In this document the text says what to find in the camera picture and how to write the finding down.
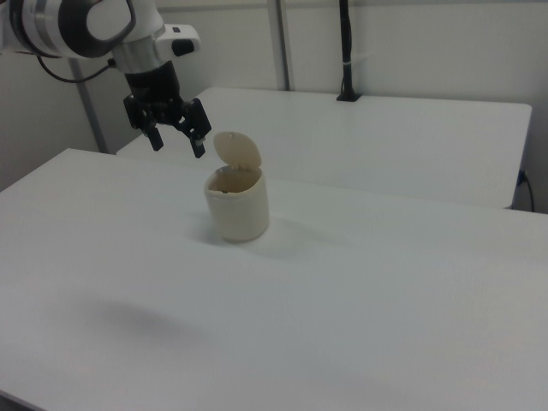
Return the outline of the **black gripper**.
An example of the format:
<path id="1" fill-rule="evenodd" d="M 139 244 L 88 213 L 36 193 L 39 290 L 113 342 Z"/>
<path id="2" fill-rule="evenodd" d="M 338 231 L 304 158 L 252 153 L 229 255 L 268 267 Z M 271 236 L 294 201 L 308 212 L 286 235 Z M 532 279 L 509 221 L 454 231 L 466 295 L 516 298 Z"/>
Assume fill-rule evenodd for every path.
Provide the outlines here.
<path id="1" fill-rule="evenodd" d="M 140 129 L 154 151 L 164 147 L 157 123 L 171 125 L 184 133 L 194 156 L 205 153 L 204 141 L 211 124 L 198 98 L 184 101 L 173 63 L 140 74 L 125 74 L 131 93 L 123 100 L 129 123 Z"/>

